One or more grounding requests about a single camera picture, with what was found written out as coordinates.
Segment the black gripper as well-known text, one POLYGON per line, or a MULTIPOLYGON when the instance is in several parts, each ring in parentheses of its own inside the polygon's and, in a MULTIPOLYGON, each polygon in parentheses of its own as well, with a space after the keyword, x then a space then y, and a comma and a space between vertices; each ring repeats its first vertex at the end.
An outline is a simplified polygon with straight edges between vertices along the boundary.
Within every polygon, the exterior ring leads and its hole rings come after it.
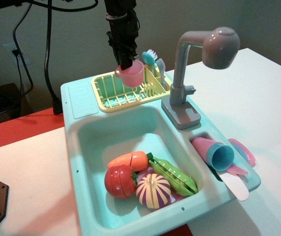
POLYGON ((117 65, 122 70, 130 68, 133 61, 138 60, 136 52, 139 21, 134 13, 126 13, 122 16, 106 15, 106 20, 110 25, 107 32, 109 45, 112 47, 117 65))

